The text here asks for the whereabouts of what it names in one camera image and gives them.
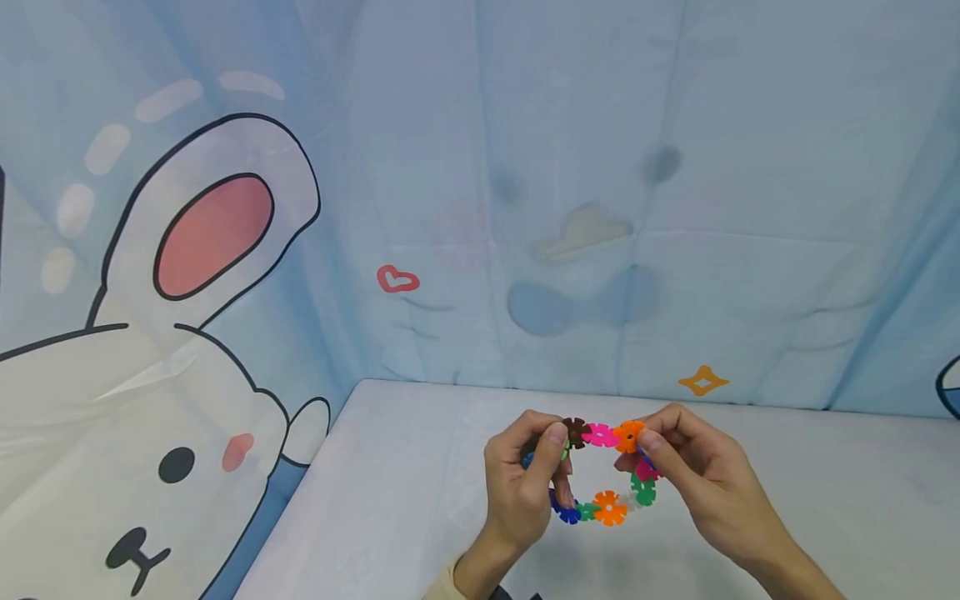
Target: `pink snowflake piece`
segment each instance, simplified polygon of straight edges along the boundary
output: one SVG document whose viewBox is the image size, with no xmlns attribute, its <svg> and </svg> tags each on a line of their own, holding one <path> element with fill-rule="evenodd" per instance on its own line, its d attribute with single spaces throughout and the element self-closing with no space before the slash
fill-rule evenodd
<svg viewBox="0 0 960 600">
<path fill-rule="evenodd" d="M 591 423 L 590 432 L 584 434 L 584 442 L 602 448 L 612 448 L 620 443 L 620 438 L 613 434 L 613 429 L 609 425 Z"/>
<path fill-rule="evenodd" d="M 637 479 L 640 481 L 649 481 L 651 479 L 657 481 L 661 478 L 660 472 L 658 470 L 651 469 L 650 465 L 643 460 L 642 456 L 640 457 L 640 460 L 636 462 L 636 470 L 634 472 L 636 473 Z"/>
</svg>

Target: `left hand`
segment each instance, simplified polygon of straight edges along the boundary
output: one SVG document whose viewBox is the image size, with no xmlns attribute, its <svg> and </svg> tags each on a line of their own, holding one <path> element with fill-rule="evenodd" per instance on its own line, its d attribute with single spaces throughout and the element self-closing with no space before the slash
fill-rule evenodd
<svg viewBox="0 0 960 600">
<path fill-rule="evenodd" d="M 567 456 L 566 425 L 556 415 L 525 411 L 484 448 L 487 471 L 487 522 L 453 571 L 454 585 L 467 598 L 489 598 L 500 580 L 550 522 L 550 482 L 557 501 L 573 508 L 567 476 L 573 466 Z M 540 436 L 528 469 L 520 464 L 520 449 Z"/>
<path fill-rule="evenodd" d="M 562 461 L 566 425 L 556 415 L 525 411 L 503 433 L 493 436 L 484 449 L 487 467 L 487 524 L 500 538 L 521 551 L 532 546 L 550 521 L 550 482 L 557 501 L 573 508 L 567 476 L 573 472 L 570 457 Z M 520 449 L 540 436 L 528 469 L 520 465 Z"/>
</svg>

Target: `sleeve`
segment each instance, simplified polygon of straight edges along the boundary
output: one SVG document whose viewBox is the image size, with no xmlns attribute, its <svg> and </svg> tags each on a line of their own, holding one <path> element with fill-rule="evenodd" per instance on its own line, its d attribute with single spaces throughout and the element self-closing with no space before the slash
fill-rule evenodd
<svg viewBox="0 0 960 600">
<path fill-rule="evenodd" d="M 430 585 L 423 600 L 467 600 L 464 594 L 453 586 L 453 567 L 456 564 L 457 561 L 454 561 L 446 566 L 440 577 Z"/>
</svg>

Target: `hand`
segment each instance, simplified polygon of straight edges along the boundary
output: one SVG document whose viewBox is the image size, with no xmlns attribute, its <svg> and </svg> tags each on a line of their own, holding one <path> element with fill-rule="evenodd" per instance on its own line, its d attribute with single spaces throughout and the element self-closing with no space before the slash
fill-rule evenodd
<svg viewBox="0 0 960 600">
<path fill-rule="evenodd" d="M 556 415 L 524 412 L 484 449 L 487 471 L 487 522 L 453 570 L 454 586 L 467 598 L 489 598 L 500 580 L 550 522 L 550 481 L 557 501 L 573 507 L 567 476 L 569 457 L 560 460 L 566 425 Z M 528 469 L 520 464 L 520 449 L 540 436 Z"/>
<path fill-rule="evenodd" d="M 637 440 L 683 497 L 700 535 L 774 600 L 843 600 L 793 541 L 734 438 L 673 403 L 644 419 Z M 638 454 L 614 465 L 633 471 Z"/>
</svg>

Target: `pink inner ear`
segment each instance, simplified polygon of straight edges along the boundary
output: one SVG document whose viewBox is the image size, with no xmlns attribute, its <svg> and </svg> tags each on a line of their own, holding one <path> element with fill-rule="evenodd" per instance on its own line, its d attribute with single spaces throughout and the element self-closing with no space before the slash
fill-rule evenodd
<svg viewBox="0 0 960 600">
<path fill-rule="evenodd" d="M 177 218 L 159 250 L 156 285 L 174 299 L 197 292 L 253 249 L 270 226 L 274 201 L 258 177 L 209 189 Z"/>
</svg>

